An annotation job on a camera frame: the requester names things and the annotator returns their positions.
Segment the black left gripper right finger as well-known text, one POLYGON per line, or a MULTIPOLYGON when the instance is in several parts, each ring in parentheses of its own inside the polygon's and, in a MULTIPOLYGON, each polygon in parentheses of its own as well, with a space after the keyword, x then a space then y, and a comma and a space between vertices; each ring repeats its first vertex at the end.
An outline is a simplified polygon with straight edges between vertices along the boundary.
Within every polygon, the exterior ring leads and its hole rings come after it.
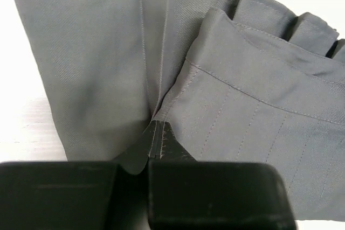
POLYGON ((158 123, 156 159, 172 162, 195 162, 196 160, 176 139, 170 123, 163 121, 158 121, 158 123))

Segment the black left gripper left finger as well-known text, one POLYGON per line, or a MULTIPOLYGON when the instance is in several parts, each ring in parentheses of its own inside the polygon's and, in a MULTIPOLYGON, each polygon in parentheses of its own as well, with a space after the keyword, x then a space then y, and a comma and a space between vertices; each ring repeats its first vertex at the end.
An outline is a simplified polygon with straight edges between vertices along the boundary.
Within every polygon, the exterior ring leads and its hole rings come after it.
POLYGON ((159 122, 151 121, 137 142, 112 161, 120 165, 128 174, 140 174, 147 163, 159 122))

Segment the grey pleated skirt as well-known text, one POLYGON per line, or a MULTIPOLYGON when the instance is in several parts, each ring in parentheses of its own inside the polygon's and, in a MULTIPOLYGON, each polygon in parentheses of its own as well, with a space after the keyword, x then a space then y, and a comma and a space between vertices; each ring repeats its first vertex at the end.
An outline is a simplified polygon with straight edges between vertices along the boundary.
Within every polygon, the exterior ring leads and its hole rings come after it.
POLYGON ((70 161, 265 162, 299 220, 344 220, 344 40, 275 0, 14 0, 70 161))

